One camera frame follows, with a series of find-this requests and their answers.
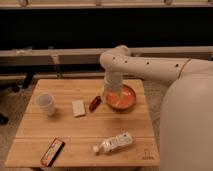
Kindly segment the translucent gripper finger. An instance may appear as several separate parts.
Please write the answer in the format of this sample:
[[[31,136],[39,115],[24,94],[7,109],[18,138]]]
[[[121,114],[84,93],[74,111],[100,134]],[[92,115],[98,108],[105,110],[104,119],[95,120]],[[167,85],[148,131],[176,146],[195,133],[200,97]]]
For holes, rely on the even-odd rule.
[[[108,91],[106,91],[105,89],[103,89],[102,96],[101,96],[102,101],[106,101],[107,94],[108,94]]]
[[[121,90],[119,93],[118,93],[118,106],[119,107],[122,107],[122,101],[124,99],[124,92],[123,90]]]

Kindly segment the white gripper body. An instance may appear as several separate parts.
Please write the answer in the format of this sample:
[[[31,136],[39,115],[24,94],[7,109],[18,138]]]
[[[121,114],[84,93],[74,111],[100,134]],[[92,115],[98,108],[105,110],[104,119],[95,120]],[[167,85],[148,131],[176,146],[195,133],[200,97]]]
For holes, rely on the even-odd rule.
[[[104,91],[117,92],[122,89],[123,74],[120,72],[106,71],[104,76]]]

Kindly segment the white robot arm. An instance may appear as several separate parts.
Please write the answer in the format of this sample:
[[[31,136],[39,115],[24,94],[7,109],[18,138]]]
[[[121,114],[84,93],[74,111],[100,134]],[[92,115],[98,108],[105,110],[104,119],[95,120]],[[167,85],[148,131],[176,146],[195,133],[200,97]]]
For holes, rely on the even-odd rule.
[[[125,45],[100,55],[104,90],[119,92],[125,73],[168,87],[159,135],[159,171],[213,171],[213,61],[133,57]]]

